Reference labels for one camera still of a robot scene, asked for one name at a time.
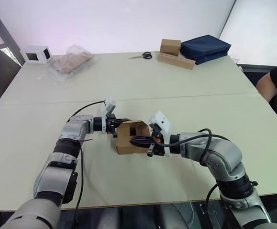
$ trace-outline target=wooden block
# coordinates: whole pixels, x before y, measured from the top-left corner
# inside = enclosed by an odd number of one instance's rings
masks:
[[[187,68],[187,69],[192,69],[196,63],[196,61],[193,61],[190,59],[177,57],[177,56],[173,56],[173,55],[169,55],[161,52],[159,53],[158,61],[176,65],[181,68]]]
[[[180,52],[181,41],[180,40],[168,40],[162,39],[161,53],[178,56]]]

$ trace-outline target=cardboard box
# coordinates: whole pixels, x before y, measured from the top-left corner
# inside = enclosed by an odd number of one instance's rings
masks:
[[[134,146],[130,140],[136,136],[150,136],[149,127],[143,121],[123,122],[117,132],[117,152],[118,154],[140,154],[147,153],[148,148]]]
[[[196,62],[190,59],[177,57],[177,56],[173,56],[165,53],[159,53],[158,61],[176,65],[181,68],[187,68],[187,69],[192,69]]]
[[[173,56],[178,56],[180,52],[181,41],[180,40],[167,40],[162,39],[160,52]]]

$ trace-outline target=white box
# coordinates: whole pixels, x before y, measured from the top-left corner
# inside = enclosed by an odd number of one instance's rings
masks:
[[[47,63],[52,58],[48,46],[28,45],[20,52],[27,63]]]

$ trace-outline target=scissors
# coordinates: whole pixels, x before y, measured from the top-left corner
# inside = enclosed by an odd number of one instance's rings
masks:
[[[152,55],[151,55],[151,52],[144,52],[140,56],[130,57],[129,59],[135,59],[135,58],[141,58],[141,57],[143,57],[144,59],[151,59]]]

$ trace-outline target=open cardboard box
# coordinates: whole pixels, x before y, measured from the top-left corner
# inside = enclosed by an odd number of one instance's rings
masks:
[[[150,136],[149,127],[143,121],[123,122],[116,132],[118,154],[146,154],[148,152],[148,148],[137,147],[130,143],[130,140],[136,136]]]

